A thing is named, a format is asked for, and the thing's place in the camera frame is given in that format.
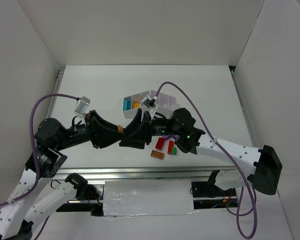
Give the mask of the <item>tan lego plate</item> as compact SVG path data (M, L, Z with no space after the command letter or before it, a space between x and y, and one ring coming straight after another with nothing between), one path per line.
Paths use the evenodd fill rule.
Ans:
M118 126L117 126L117 130L118 130L118 132L120 132L120 133L124 133L124 128L123 128L121 125L118 125Z

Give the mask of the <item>yellow butterfly lego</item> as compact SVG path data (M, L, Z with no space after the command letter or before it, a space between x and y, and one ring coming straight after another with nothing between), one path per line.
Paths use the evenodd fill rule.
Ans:
M132 100L132 109L137 109L141 106L141 101L139 99Z

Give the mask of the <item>teal frog flower lego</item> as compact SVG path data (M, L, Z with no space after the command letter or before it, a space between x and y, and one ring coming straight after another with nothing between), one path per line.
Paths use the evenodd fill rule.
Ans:
M123 101L123 111L129 111L132 109L132 100L131 98L125 98Z

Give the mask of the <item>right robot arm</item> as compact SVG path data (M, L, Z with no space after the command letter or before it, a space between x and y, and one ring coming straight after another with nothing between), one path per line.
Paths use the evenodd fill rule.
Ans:
M119 145L144 149L153 136L176 135L174 144L181 152L234 164L237 169L229 174L230 181L225 181L225 172L213 174L216 187L227 190L250 184L265 195L273 196L277 192L283 165L273 147L248 147L215 138L196 128L195 122L185 108L175 110L170 118L151 118L148 111L138 110L132 122L124 128L125 138Z

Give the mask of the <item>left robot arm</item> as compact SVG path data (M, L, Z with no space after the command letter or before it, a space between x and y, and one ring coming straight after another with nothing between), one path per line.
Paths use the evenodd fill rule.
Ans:
M120 125L90 111L84 121L73 122L65 128L57 119L43 120L34 139L35 152L25 164L21 179L6 203L0 205L0 240L29 240L41 222L46 222L65 202L96 200L99 191L78 173L69 174L47 197L35 202L45 186L52 181L67 156L62 150L92 142L95 148L108 147L124 136Z

